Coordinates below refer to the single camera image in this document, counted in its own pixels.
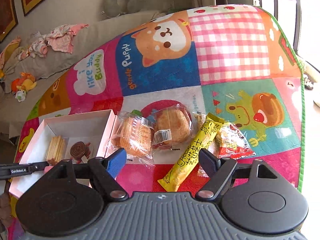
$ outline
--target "puppy eye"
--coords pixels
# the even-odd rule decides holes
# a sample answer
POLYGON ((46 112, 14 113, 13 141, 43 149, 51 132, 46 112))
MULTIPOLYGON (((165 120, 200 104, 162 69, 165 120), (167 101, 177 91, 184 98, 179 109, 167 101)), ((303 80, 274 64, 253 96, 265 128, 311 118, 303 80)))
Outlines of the puppy eye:
POLYGON ((163 46, 164 46, 165 48, 170 48, 171 43, 168 42, 168 41, 166 41, 166 42, 163 44, 163 46))

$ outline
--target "gray ribbed surface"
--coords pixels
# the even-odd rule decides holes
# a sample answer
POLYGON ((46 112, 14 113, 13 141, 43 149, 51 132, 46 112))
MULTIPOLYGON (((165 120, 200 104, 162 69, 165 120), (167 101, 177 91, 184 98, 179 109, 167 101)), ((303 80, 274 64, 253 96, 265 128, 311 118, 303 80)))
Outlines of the gray ribbed surface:
MULTIPOLYGON (((53 240, 54 238, 27 233, 22 239, 53 240)), ((186 192, 136 192, 133 198, 125 202, 110 204, 94 225, 64 239, 306 240, 298 232, 273 238, 249 235, 229 225, 213 204, 196 201, 186 192)))

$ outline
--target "cartoon fork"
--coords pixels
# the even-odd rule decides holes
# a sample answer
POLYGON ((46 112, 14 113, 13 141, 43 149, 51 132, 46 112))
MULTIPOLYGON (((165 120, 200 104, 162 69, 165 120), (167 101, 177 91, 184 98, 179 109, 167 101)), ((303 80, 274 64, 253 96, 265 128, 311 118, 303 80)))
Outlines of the cartoon fork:
POLYGON ((250 138, 249 142, 251 143, 252 147, 256 147, 259 144, 259 141, 264 141, 266 139, 266 134, 262 135, 261 137, 259 137, 258 139, 256 138, 250 138))

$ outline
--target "green mat border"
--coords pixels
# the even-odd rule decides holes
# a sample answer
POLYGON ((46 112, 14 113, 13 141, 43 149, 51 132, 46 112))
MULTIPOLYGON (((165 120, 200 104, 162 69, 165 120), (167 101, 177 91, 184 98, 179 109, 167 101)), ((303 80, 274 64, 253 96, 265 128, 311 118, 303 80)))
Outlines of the green mat border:
POLYGON ((285 38, 285 41, 287 42, 287 45, 289 45, 289 48, 293 54, 293 57, 295 59, 295 61, 297 62, 300 71, 301 71, 301 98, 302 98, 302 121, 301 121, 301 157, 300 157, 300 172, 299 172, 299 182, 298 182, 298 190, 301 192, 302 191, 302 183, 303 183, 303 175, 304 175, 304 156, 305 156, 305 133, 306 133, 306 113, 305 113, 305 99, 304 99, 304 79, 303 79, 303 68, 300 64, 300 61, 297 58, 296 53, 294 52, 294 50, 291 47, 291 44, 289 43, 287 37, 284 34, 284 31, 282 30, 282 28, 280 27, 278 21, 276 20, 276 18, 270 14, 269 12, 267 12, 266 10, 264 10, 261 7, 256 6, 256 8, 261 9, 262 11, 264 11, 265 13, 267 13, 272 19, 273 21, 276 23, 276 25, 278 26, 279 30, 281 31, 283 37, 285 38))

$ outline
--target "bundle of sticks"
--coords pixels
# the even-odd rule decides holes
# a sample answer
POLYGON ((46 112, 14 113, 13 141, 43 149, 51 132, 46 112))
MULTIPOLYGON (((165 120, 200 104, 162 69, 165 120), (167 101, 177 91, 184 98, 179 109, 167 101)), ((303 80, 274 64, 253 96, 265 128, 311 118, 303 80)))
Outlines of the bundle of sticks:
POLYGON ((64 155, 66 141, 61 136, 55 136, 51 139, 47 150, 46 161, 50 165, 56 165, 61 161, 64 155))

